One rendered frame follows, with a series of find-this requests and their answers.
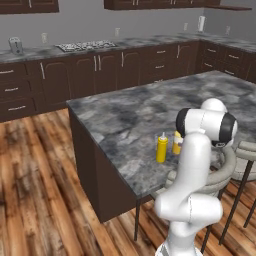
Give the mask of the yellow mustard squeeze bottle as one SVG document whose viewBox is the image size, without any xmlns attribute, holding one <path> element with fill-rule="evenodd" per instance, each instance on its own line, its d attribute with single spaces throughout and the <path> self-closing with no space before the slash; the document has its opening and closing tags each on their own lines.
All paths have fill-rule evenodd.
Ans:
<svg viewBox="0 0 256 256">
<path fill-rule="evenodd" d="M 163 163 L 166 159 L 166 152 L 168 147 L 168 138 L 165 133 L 158 138 L 157 150 L 156 150 L 156 161 L 158 163 Z"/>
</svg>

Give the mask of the black gas hob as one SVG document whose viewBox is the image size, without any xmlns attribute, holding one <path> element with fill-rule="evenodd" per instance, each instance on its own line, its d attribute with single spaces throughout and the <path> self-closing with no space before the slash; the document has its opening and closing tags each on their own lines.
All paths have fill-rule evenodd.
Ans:
<svg viewBox="0 0 256 256">
<path fill-rule="evenodd" d="M 98 49 L 114 48 L 116 44 L 109 40 L 58 44 L 57 48 L 63 52 L 92 51 Z"/>
</svg>

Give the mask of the dark brown wall shelf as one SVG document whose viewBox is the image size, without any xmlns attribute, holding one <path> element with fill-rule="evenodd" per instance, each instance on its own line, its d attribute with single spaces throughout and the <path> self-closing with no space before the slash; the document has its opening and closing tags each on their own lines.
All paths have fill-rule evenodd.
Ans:
<svg viewBox="0 0 256 256">
<path fill-rule="evenodd" d="M 252 10 L 252 8 L 250 7 L 224 6 L 224 5 L 218 6 L 218 9 L 230 10 L 230 11 L 251 11 Z"/>
</svg>

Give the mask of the dark brown wall cupboard run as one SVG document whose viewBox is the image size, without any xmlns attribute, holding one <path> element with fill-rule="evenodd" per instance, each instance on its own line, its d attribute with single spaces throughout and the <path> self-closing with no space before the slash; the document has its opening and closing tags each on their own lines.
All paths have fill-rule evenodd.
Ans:
<svg viewBox="0 0 256 256">
<path fill-rule="evenodd" d="M 0 0 L 0 14 L 36 14 L 58 12 L 58 0 Z"/>
<path fill-rule="evenodd" d="M 107 10 L 147 10 L 218 6 L 221 0 L 104 0 Z"/>
</svg>

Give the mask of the grey cushioned bar stool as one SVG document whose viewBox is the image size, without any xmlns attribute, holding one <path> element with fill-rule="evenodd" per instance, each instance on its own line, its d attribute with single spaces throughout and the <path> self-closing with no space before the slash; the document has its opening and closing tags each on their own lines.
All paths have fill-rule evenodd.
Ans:
<svg viewBox="0 0 256 256">
<path fill-rule="evenodd" d="M 209 174 L 207 177 L 206 185 L 196 191 L 195 193 L 206 194 L 214 197 L 218 197 L 221 200 L 222 194 L 225 190 L 225 187 L 228 185 L 231 176 L 234 173 L 236 167 L 236 155 L 232 147 L 222 148 L 219 152 L 216 150 L 212 153 L 213 158 L 216 160 L 211 164 Z M 171 168 L 165 184 L 158 190 L 149 194 L 149 200 L 154 199 L 165 192 L 174 182 L 178 165 Z M 135 217 L 135 231 L 134 231 L 134 240 L 137 239 L 138 233 L 138 223 L 139 223 L 139 212 L 140 205 L 142 203 L 142 198 L 136 200 L 136 217 Z"/>
<path fill-rule="evenodd" d="M 247 182 L 256 181 L 256 143 L 241 141 L 236 148 L 237 167 L 232 179 L 239 181 L 237 195 L 227 218 L 219 244 L 222 244 Z"/>
</svg>

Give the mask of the yellow bottle with white label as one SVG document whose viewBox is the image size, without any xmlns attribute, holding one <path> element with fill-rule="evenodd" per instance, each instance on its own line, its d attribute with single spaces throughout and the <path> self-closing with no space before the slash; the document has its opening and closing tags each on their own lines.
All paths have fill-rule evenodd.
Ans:
<svg viewBox="0 0 256 256">
<path fill-rule="evenodd" d="M 181 152 L 181 146 L 183 143 L 183 138 L 181 137 L 181 134 L 176 131 L 174 133 L 173 137 L 173 143 L 172 143 L 172 153 L 175 155 L 179 155 Z"/>
</svg>

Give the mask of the dark brown base cupboard run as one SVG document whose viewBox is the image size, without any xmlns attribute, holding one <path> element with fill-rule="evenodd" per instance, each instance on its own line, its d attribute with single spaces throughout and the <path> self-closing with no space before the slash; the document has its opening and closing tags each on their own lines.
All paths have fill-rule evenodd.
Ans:
<svg viewBox="0 0 256 256">
<path fill-rule="evenodd" d="M 193 74 L 198 45 L 188 40 L 1 63 L 0 122 L 62 109 L 70 99 Z"/>
<path fill-rule="evenodd" d="M 256 84 L 256 50 L 200 41 L 196 72 L 217 70 Z"/>
</svg>

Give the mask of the dark island with marble top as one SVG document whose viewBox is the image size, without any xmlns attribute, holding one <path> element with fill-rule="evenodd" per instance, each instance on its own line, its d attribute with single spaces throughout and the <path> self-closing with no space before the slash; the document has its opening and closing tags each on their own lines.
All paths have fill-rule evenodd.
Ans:
<svg viewBox="0 0 256 256">
<path fill-rule="evenodd" d="M 156 162 L 156 140 L 172 137 L 178 112 L 221 100 L 238 121 L 236 142 L 256 142 L 256 84 L 218 71 L 67 102 L 77 172 L 101 222 L 147 201 L 177 167 Z"/>
</svg>

